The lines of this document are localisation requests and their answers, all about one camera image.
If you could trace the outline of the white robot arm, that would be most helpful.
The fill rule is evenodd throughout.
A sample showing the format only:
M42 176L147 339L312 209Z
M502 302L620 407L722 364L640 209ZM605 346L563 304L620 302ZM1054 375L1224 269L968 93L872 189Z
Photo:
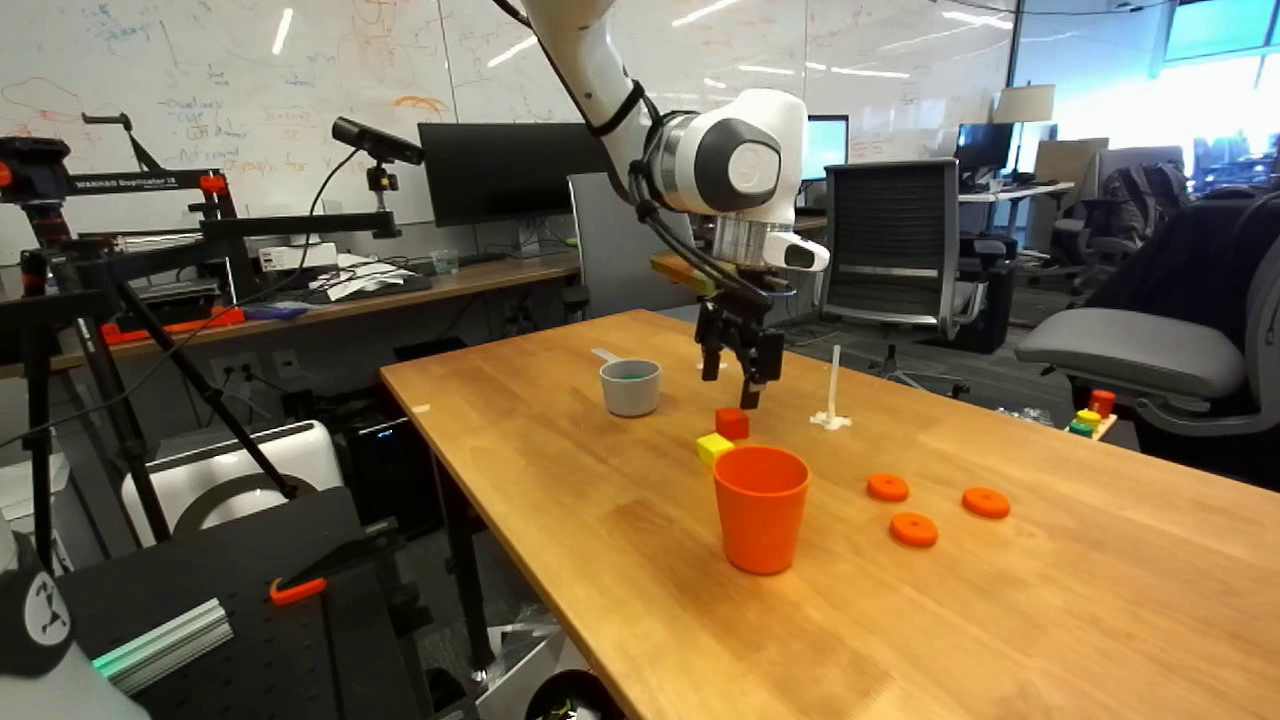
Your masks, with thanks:
M786 336L765 324L771 284L832 262L795 231L810 106L744 89L707 113L660 113L615 56L612 0L498 3L538 38L636 221L707 282L698 315L706 375L716 379L722 352L731 352L744 373L739 405L755 407L786 368Z

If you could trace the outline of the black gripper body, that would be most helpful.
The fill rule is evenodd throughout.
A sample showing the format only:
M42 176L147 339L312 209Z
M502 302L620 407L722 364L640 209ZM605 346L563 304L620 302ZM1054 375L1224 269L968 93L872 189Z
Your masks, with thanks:
M716 297L701 297L698 346L722 339L737 352L739 368L755 352L776 352L786 368L786 336L765 324L770 302L748 290L725 290Z

